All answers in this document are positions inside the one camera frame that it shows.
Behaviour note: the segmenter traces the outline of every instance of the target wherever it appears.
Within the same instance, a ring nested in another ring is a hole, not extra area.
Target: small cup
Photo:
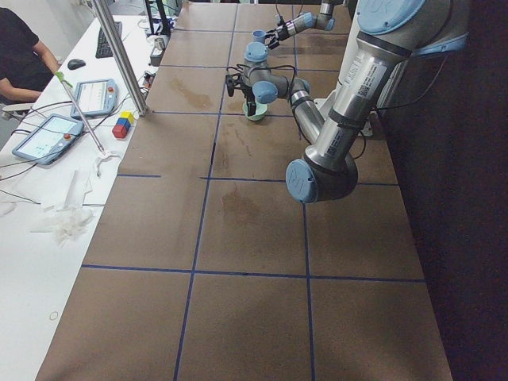
[[[264,30],[258,29],[252,32],[252,40],[254,42],[260,42],[261,44],[264,44],[264,40],[267,38],[266,32]]]

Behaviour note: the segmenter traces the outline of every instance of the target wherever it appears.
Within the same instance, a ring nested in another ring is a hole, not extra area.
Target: colored block
[[[129,120],[129,123],[132,125],[134,123],[134,115],[133,113],[131,113],[130,111],[123,111],[121,114],[120,114],[120,118],[125,118],[127,120]]]
[[[127,129],[127,131],[129,131],[130,126],[131,126],[131,124],[130,124],[130,122],[129,122],[129,119],[125,119],[124,117],[120,117],[120,118],[118,118],[118,120],[117,120],[117,123],[116,123],[116,124],[117,124],[117,125],[124,125],[124,126],[125,126],[125,128]]]
[[[124,125],[115,125],[113,127],[113,135],[118,139],[123,139],[127,136],[127,128]]]

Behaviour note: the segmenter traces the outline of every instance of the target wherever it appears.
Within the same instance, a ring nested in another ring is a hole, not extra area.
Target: red block
[[[113,127],[113,135],[117,138],[117,139],[123,139],[124,137],[127,136],[127,128],[124,126],[124,125],[115,125]]]

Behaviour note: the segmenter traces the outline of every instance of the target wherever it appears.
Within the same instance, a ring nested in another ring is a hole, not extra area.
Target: yellow block
[[[124,117],[125,119],[128,119],[130,125],[133,125],[133,123],[134,123],[134,115],[130,111],[122,111],[122,113],[120,114],[120,117]]]

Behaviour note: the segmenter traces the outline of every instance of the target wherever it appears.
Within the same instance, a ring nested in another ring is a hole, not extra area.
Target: touchscreen
[[[68,133],[76,123],[59,117],[53,117],[33,134],[18,151],[40,159],[51,153],[53,147]]]
[[[104,109],[107,81],[82,83],[78,105],[84,112]]]

